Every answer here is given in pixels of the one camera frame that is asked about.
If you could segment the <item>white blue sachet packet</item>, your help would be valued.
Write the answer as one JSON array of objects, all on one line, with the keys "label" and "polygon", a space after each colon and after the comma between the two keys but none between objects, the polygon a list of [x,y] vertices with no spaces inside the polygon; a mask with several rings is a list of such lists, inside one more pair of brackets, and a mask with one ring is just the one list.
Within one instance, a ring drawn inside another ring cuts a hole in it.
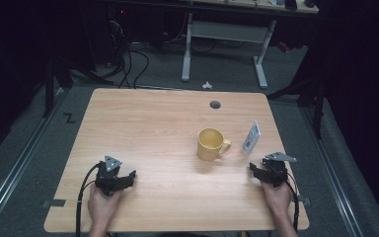
[{"label": "white blue sachet packet", "polygon": [[248,156],[253,152],[261,135],[260,127],[255,120],[242,146],[242,152],[244,155]]}]

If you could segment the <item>person's right hand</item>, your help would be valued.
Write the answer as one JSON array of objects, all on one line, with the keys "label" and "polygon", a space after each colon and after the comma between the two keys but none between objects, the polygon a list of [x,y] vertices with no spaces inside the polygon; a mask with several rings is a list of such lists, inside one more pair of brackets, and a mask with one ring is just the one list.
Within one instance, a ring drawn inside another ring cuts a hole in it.
[{"label": "person's right hand", "polygon": [[286,184],[279,187],[262,182],[265,191],[265,200],[274,216],[282,216],[288,214],[288,208],[292,200],[292,191]]}]

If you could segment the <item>yellow mug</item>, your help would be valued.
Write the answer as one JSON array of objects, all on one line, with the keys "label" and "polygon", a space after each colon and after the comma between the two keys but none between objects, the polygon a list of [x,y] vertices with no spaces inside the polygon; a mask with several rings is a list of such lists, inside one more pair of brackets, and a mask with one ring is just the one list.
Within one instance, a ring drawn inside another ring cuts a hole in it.
[{"label": "yellow mug", "polygon": [[197,156],[203,161],[213,161],[231,147],[232,142],[215,128],[205,128],[198,134]]}]

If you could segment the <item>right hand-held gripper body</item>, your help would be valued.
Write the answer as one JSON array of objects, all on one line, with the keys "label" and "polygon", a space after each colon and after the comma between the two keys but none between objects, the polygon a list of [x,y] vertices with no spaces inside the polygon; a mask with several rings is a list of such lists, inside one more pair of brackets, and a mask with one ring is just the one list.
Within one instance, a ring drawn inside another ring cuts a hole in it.
[{"label": "right hand-held gripper body", "polygon": [[263,159],[260,180],[272,184],[275,188],[285,183],[288,179],[286,162],[295,163],[297,159],[282,152],[267,154]]}]

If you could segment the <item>black metal stand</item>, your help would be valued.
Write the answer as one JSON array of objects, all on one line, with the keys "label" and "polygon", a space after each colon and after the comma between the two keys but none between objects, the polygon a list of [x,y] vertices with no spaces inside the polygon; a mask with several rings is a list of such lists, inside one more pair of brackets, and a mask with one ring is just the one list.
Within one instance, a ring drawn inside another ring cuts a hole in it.
[{"label": "black metal stand", "polygon": [[325,98],[325,79],[323,77],[312,77],[301,82],[294,83],[288,87],[278,90],[266,97],[275,100],[284,95],[298,95],[297,105],[299,107],[314,107],[312,117],[312,128],[315,135],[321,138],[321,123]]},{"label": "black metal stand", "polygon": [[111,85],[112,83],[103,76],[99,76],[71,60],[53,56],[45,66],[45,104],[43,114],[45,118],[48,118],[55,108],[54,81],[57,81],[62,89],[71,89],[73,87],[73,79],[70,74],[71,69],[78,71],[97,83],[106,85]]}]

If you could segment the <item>white table frame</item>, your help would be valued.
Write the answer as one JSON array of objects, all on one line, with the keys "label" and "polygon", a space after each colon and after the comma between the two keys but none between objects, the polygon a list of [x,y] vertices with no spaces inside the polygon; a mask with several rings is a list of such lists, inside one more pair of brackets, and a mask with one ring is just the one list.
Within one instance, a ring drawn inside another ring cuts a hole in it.
[{"label": "white table frame", "polygon": [[[226,9],[237,7],[239,10],[264,10],[267,13],[294,13],[306,16],[317,15],[319,8],[307,4],[308,0],[187,0],[190,7],[196,4],[222,6]],[[263,60],[273,35],[276,18],[271,18],[265,26],[253,26],[238,23],[219,23],[217,20],[194,20],[192,13],[187,17],[186,50],[184,54],[182,80],[190,79],[191,42],[194,38],[211,40],[230,40],[239,42],[258,43],[261,47],[259,54],[253,57],[259,86],[267,88]]]}]

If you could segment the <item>metal floor rail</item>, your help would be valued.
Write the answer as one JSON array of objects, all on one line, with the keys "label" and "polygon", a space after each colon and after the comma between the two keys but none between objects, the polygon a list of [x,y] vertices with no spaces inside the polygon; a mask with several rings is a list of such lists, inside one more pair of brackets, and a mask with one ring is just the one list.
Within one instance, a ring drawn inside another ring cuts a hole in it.
[{"label": "metal floor rail", "polygon": [[33,102],[10,126],[9,133],[0,144],[0,213],[27,169],[54,111],[68,93],[68,89],[56,90],[54,105],[46,116],[46,96],[44,90],[40,90]]},{"label": "metal floor rail", "polygon": [[350,205],[350,201],[346,196],[340,179],[330,161],[329,154],[325,148],[325,145],[321,138],[318,137],[314,126],[313,118],[310,115],[308,109],[299,109],[302,118],[305,120],[308,130],[314,139],[315,146],[317,147],[319,158],[323,165],[323,170],[326,176],[327,183],[330,187],[332,196],[337,205],[337,209],[341,215],[342,221],[346,227],[349,237],[364,237],[360,225],[358,224],[357,218],[354,211]]}]

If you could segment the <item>dark computer tower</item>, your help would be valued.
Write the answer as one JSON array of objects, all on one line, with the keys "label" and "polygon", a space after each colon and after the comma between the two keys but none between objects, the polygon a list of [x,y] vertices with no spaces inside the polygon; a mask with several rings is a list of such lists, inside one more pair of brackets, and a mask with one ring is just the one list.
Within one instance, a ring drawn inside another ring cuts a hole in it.
[{"label": "dark computer tower", "polygon": [[110,37],[114,45],[114,58],[113,61],[120,65],[122,55],[128,47],[128,26],[126,11],[124,8],[108,6],[108,25]]}]

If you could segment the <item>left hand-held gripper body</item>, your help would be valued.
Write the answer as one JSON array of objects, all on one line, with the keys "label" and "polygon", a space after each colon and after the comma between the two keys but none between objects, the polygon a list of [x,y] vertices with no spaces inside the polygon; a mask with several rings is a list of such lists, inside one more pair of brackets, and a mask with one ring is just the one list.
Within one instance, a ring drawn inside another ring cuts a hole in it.
[{"label": "left hand-held gripper body", "polygon": [[105,196],[110,197],[114,193],[114,182],[121,179],[117,176],[121,164],[121,161],[109,155],[106,155],[105,160],[99,164],[95,185]]}]

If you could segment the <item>person's left hand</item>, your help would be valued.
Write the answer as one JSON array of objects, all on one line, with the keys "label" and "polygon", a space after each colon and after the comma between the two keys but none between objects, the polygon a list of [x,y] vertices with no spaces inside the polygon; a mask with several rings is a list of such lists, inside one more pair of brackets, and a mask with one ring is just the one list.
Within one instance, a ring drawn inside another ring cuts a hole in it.
[{"label": "person's left hand", "polygon": [[108,228],[122,194],[123,191],[117,191],[111,196],[106,196],[95,185],[91,186],[88,209],[94,229],[106,230]]}]

